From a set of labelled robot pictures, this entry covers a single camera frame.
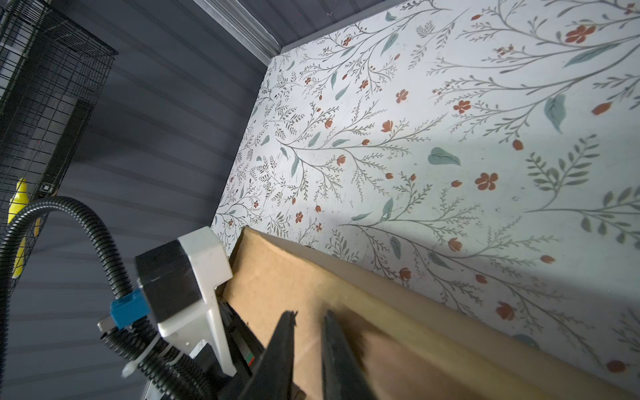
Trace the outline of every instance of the wallpaper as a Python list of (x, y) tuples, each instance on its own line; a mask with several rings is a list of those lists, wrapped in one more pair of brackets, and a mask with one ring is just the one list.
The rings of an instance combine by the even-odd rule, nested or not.
[(640, 393), (640, 7), (412, 0), (271, 61), (212, 229), (370, 269)]

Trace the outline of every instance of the black corrugated hose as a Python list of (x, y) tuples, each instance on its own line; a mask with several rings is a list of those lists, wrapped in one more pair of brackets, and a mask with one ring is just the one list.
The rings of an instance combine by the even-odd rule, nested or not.
[[(12, 220), (0, 242), (0, 390), (4, 378), (4, 363), (9, 324), (9, 300), (11, 296), (13, 263), (22, 238), (29, 226), (39, 217), (51, 211), (63, 211), (71, 215), (88, 235), (98, 258), (107, 274), (109, 285), (116, 299), (132, 292), (131, 281), (127, 274), (118, 248), (104, 226), (100, 217), (84, 203), (69, 197), (55, 196), (43, 198), (28, 204)], [(137, 358), (157, 335), (147, 317), (132, 324), (133, 332), (114, 330), (101, 338), (109, 348), (127, 360)], [(138, 369), (153, 382), (163, 393), (175, 400), (210, 399), (211, 389), (207, 385), (204, 373), (197, 364), (186, 355), (170, 366), (166, 362), (173, 360), (178, 354), (175, 348), (166, 352), (163, 359), (158, 354), (168, 344), (160, 339), (153, 351), (140, 362)]]

